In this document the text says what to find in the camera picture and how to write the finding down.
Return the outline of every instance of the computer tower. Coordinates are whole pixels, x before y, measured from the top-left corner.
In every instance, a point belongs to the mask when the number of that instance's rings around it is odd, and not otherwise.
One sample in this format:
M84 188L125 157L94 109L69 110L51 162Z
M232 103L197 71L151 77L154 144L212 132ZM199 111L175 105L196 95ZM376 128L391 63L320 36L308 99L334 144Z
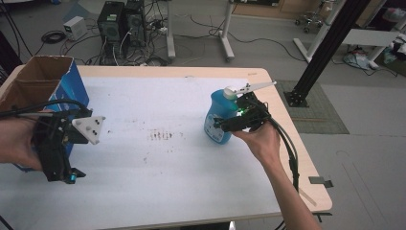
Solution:
M131 32L130 46L147 44L146 16L144 0L128 0L125 5L126 26Z
M98 18L98 27L107 58L125 58L129 36L126 35L123 2L106 1Z

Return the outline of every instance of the blue box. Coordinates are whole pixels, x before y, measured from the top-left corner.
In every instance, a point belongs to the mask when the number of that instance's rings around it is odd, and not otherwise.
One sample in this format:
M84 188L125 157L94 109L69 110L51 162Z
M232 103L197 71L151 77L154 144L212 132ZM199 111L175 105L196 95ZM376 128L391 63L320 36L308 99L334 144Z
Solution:
M89 97L72 57L32 57L21 71L11 76L0 91L0 111L26 107L55 99L72 99L84 105ZM77 108L75 104L53 104L47 108L61 111ZM68 157L73 144L66 147ZM31 168L16 165L22 171Z

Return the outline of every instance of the blue bottle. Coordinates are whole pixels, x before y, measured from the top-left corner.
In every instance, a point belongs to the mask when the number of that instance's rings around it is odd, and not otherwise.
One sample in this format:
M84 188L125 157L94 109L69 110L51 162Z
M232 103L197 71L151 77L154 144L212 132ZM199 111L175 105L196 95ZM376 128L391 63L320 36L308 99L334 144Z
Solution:
M236 117L238 106L235 101L236 91L230 88L219 89L212 94L212 106L206 116L204 130L206 134L220 145L225 144L231 138L231 132L224 132L221 128L214 127L214 118L228 119Z

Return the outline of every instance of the forearm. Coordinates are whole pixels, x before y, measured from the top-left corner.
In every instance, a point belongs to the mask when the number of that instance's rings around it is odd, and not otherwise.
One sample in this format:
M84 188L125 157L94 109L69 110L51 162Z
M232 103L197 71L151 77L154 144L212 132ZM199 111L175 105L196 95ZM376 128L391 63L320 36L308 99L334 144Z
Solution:
M287 229L321 229L298 192L293 187L280 162L263 165L280 205Z

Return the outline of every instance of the floor mat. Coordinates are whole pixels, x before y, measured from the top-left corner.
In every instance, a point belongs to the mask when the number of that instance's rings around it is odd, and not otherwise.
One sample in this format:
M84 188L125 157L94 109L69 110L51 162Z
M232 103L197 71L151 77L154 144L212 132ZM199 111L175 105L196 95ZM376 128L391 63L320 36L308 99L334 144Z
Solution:
M291 92L297 82L277 82L278 93L299 133L350 134L319 83L313 85L306 97L309 107L290 107L283 92Z

